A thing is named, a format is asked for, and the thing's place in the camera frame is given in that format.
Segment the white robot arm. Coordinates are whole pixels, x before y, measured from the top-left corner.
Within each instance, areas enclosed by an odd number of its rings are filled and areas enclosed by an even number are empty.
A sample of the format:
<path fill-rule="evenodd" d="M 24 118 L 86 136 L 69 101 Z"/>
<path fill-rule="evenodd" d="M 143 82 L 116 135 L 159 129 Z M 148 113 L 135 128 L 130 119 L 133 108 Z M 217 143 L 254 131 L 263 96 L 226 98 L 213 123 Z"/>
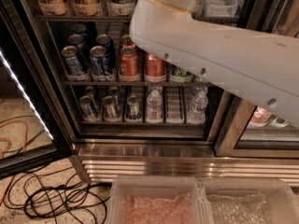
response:
<path fill-rule="evenodd" d="M 130 37 L 157 56 L 299 125 L 299 39 L 196 21 L 196 0 L 138 0 Z"/>

